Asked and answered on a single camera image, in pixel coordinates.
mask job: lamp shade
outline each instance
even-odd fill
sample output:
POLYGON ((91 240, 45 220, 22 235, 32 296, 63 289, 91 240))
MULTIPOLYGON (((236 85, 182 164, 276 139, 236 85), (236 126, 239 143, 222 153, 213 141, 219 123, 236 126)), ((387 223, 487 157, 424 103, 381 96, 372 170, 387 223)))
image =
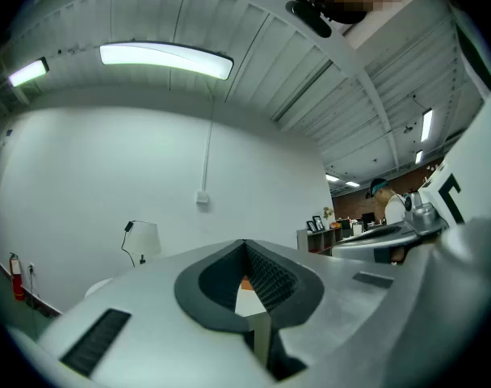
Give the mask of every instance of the lamp shade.
POLYGON ((135 255, 156 255, 159 253, 157 224, 135 221, 127 233, 123 249, 135 255))

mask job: shelf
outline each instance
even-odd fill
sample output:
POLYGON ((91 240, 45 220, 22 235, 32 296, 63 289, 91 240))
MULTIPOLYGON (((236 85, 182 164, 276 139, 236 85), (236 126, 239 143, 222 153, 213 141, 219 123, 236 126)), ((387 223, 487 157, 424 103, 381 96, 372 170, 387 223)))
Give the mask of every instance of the shelf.
POLYGON ((322 230, 322 231, 317 231, 315 233, 310 233, 308 234, 309 237, 312 237, 312 236, 317 236, 318 234, 323 234, 323 233, 326 233, 326 232, 330 232, 330 231, 335 231, 335 230, 340 230, 341 227, 335 227, 333 229, 329 229, 329 230, 322 230))

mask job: black vent grille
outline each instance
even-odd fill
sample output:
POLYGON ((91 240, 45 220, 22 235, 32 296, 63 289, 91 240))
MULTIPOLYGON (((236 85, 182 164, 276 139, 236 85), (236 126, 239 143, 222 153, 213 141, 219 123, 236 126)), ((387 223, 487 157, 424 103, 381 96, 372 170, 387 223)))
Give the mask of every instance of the black vent grille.
POLYGON ((62 363, 89 377, 130 317, 119 310, 106 311, 63 356, 62 363))
POLYGON ((369 273, 358 272, 353 276, 353 280, 361 281, 368 285, 377 286, 383 289, 389 289, 392 285, 392 279, 388 277, 375 276, 369 273))
POLYGON ((251 272, 247 276, 267 311, 287 300, 297 287, 296 275, 248 247, 251 272))
POLYGON ((238 286, 247 273, 247 254, 242 247, 228 253, 208 266, 199 277, 203 293, 215 303, 235 311, 238 286))

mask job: orange object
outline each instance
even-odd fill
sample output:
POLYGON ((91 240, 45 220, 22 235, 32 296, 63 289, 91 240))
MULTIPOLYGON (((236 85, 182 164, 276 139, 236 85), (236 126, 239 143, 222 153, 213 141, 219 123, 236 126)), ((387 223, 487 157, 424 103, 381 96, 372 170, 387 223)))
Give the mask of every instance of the orange object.
POLYGON ((244 277, 242 279, 242 284, 240 286, 242 290, 253 290, 253 286, 251 286, 251 283, 249 282, 249 279, 247 277, 244 277))

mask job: white wall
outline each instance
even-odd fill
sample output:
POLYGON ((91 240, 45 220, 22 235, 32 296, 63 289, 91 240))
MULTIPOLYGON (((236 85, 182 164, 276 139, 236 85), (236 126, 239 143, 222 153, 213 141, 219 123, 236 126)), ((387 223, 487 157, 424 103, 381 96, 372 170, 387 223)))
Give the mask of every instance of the white wall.
POLYGON ((12 251, 33 262, 37 291, 58 310, 132 268, 120 250, 129 220, 158 224, 162 256, 230 238, 296 247, 296 230, 332 205, 316 146, 251 112, 215 106, 201 209, 205 100, 106 86, 31 109, 0 158, 0 261, 12 251))

